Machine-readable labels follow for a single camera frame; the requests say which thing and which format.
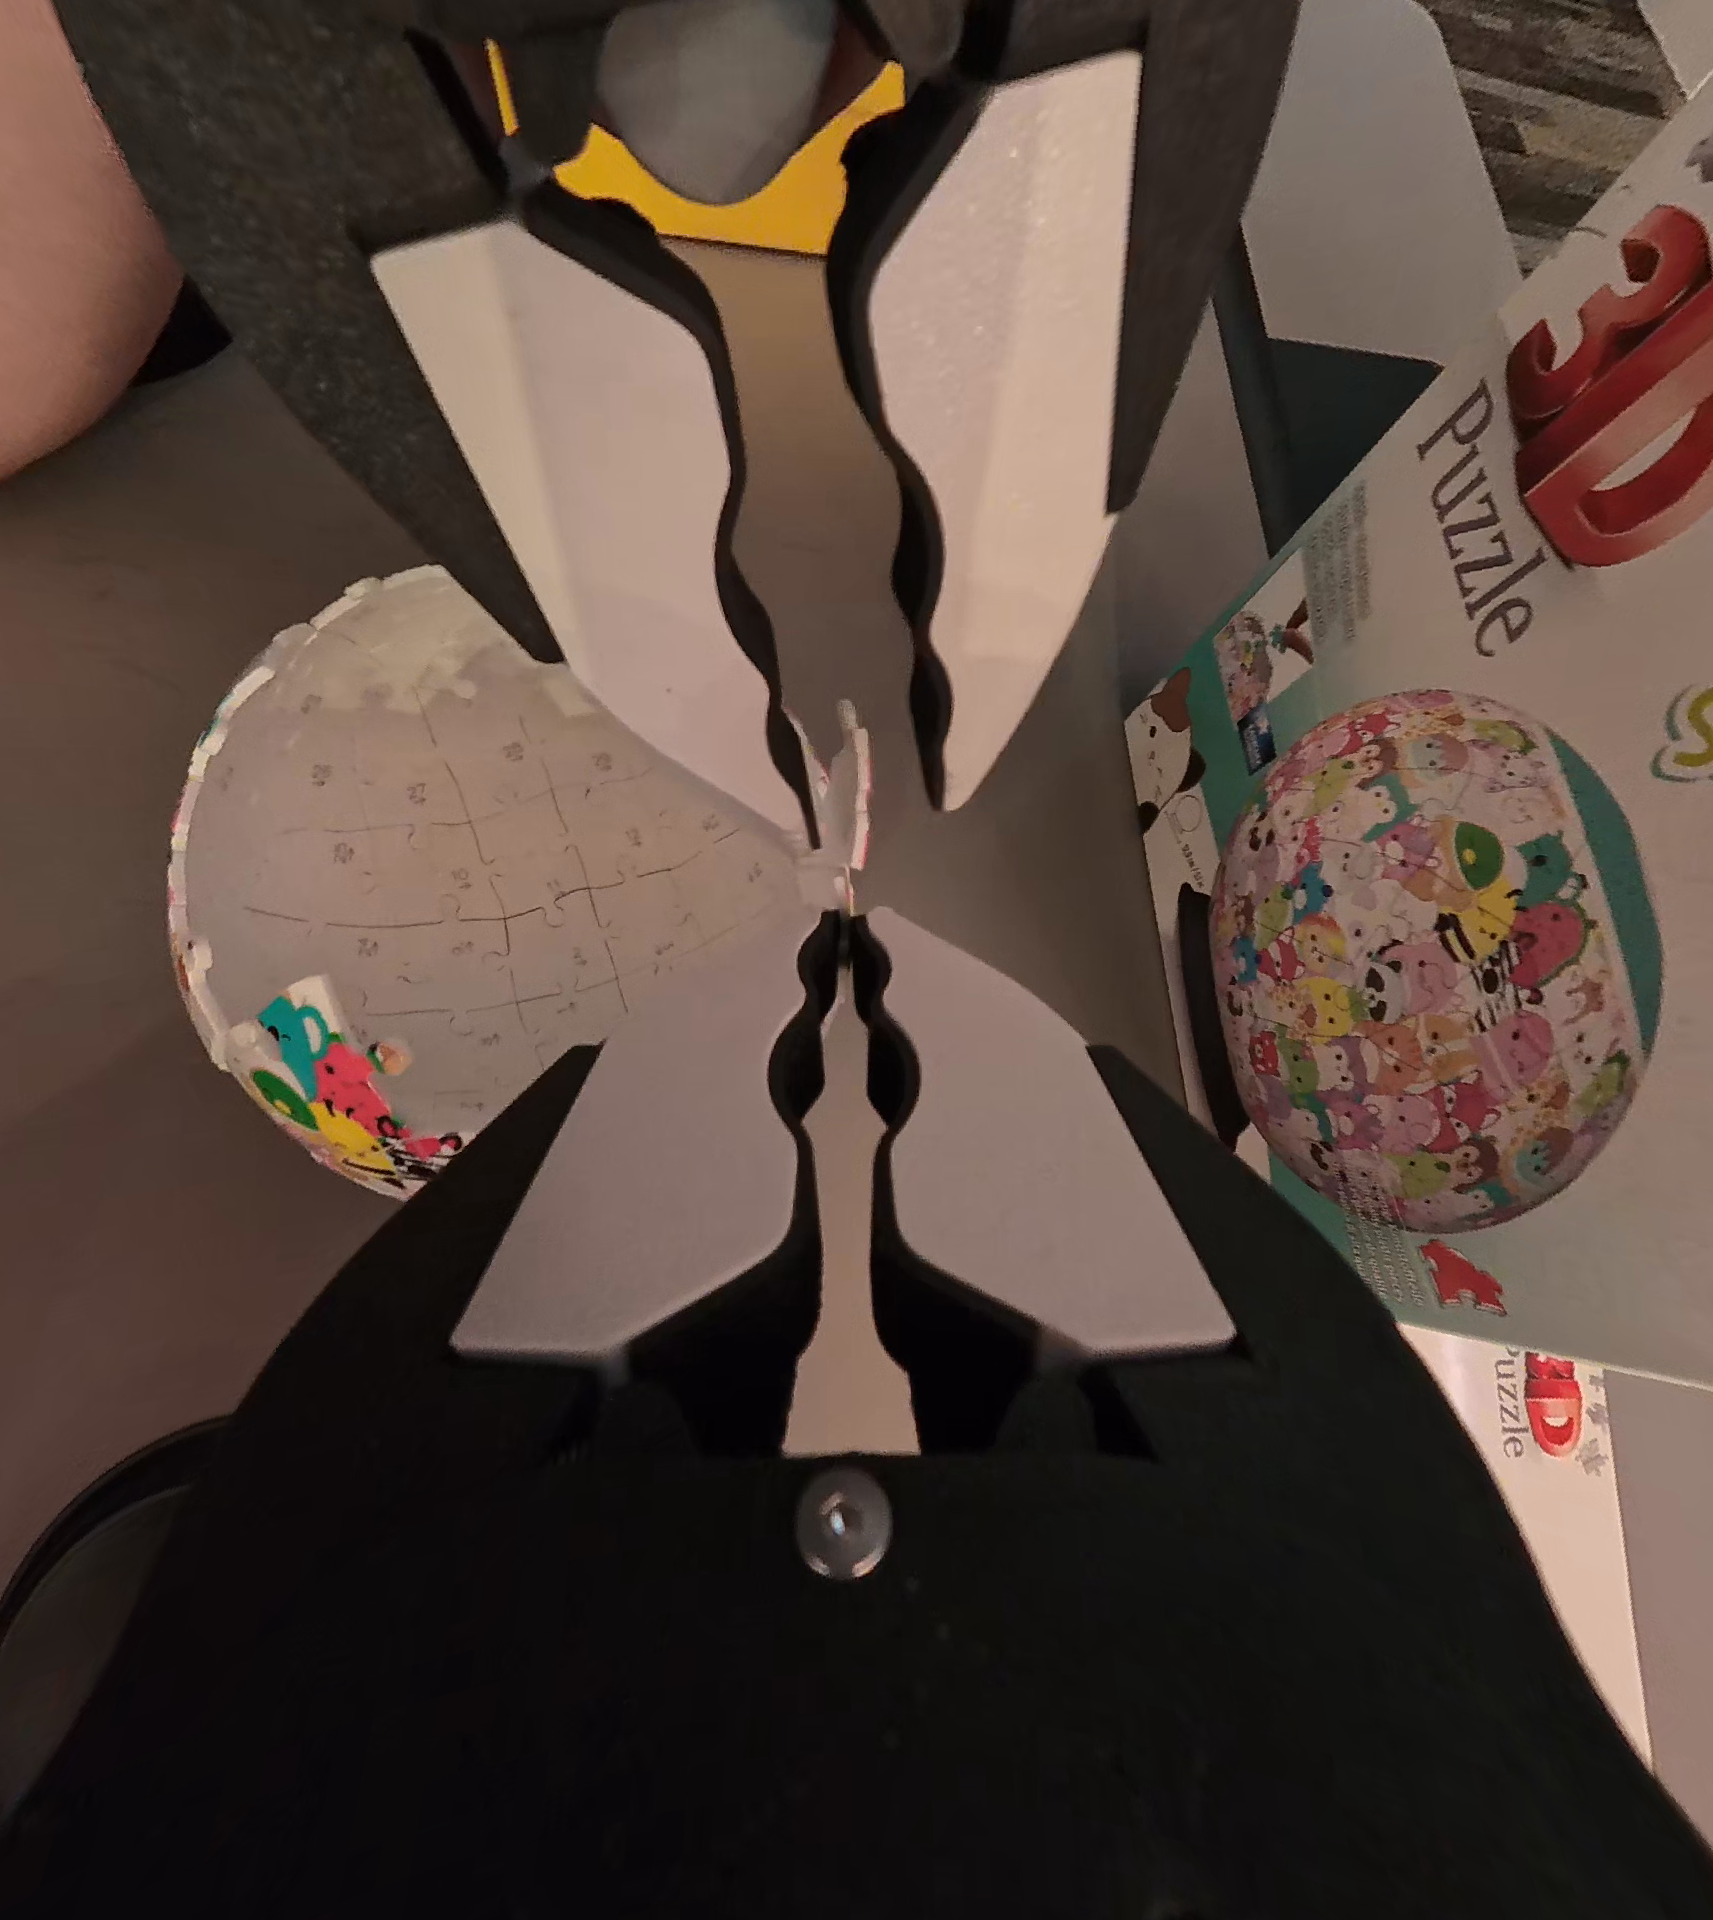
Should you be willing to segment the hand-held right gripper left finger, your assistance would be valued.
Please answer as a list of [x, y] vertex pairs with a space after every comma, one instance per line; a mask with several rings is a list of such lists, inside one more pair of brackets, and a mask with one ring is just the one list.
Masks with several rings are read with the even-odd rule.
[[814, 1218], [842, 917], [797, 908], [675, 972], [598, 1048], [453, 1335], [467, 1358], [612, 1365]]

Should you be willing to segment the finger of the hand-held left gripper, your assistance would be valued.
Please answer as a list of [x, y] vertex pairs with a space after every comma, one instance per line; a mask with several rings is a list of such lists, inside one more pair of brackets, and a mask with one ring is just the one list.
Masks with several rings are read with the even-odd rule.
[[929, 81], [845, 153], [845, 379], [899, 487], [890, 567], [931, 804], [971, 801], [1099, 573], [1141, 57]]
[[747, 457], [704, 283], [639, 213], [557, 182], [370, 272], [583, 688], [818, 849], [818, 765], [734, 550]]

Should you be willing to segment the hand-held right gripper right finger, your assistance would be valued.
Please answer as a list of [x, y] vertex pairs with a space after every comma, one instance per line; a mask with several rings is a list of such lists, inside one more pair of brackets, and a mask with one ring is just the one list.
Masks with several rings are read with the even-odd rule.
[[890, 908], [851, 925], [881, 1116], [870, 1270], [1094, 1363], [1223, 1354], [1238, 1332], [1111, 1096], [1043, 998]]

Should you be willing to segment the colourful cartoon puzzle ball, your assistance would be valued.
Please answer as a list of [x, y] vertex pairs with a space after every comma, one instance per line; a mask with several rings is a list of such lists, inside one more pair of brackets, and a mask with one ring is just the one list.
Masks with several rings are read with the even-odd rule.
[[351, 585], [222, 699], [169, 937], [214, 1069], [401, 1202], [676, 968], [799, 911], [797, 866], [417, 567]]

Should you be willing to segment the curved puzzle piece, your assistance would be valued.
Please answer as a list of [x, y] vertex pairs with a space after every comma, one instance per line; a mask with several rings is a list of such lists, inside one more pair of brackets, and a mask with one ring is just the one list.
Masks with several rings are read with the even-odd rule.
[[802, 751], [807, 775], [810, 846], [797, 853], [795, 873], [801, 900], [846, 919], [860, 913], [858, 879], [869, 865], [873, 749], [860, 711], [848, 699], [836, 703], [840, 745], [821, 756], [802, 726], [789, 715]]

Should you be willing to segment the person's left forearm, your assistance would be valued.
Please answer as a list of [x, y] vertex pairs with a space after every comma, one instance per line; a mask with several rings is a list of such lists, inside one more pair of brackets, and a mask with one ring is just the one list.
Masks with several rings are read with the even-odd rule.
[[0, 3], [0, 482], [120, 400], [180, 270], [46, 3]]

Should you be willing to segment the cartoon printed puzzle box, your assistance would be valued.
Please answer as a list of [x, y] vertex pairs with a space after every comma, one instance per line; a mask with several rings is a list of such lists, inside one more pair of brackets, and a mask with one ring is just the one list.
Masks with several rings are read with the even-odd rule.
[[1200, 1116], [1400, 1317], [1713, 1388], [1713, 70], [1126, 741]]

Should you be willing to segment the white puzzle instruction sheet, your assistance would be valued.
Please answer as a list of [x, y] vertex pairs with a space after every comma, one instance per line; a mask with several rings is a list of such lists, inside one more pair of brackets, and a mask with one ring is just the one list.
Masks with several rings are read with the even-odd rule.
[[1605, 1369], [1432, 1328], [1401, 1332], [1490, 1469], [1591, 1682], [1651, 1760]]

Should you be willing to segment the yellow plastic bin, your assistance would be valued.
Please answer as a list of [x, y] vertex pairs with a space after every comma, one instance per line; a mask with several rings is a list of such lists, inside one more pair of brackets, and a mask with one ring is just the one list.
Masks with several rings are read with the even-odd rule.
[[839, 165], [906, 96], [842, 5], [642, 5], [584, 35], [486, 41], [517, 179], [624, 206], [666, 238], [818, 257]]

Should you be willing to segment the white furniture panel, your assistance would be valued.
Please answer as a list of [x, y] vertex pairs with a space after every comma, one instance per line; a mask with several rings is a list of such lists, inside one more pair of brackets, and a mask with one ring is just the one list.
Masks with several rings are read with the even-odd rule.
[[1270, 334], [1447, 366], [1521, 272], [1445, 38], [1414, 3], [1304, 3], [1245, 216]]

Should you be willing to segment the black round desk grommet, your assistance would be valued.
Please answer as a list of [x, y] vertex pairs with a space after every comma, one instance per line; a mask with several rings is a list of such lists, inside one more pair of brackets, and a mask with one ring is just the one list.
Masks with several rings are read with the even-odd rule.
[[0, 1596], [0, 1826], [100, 1680], [182, 1500], [228, 1420], [130, 1453], [42, 1530]]

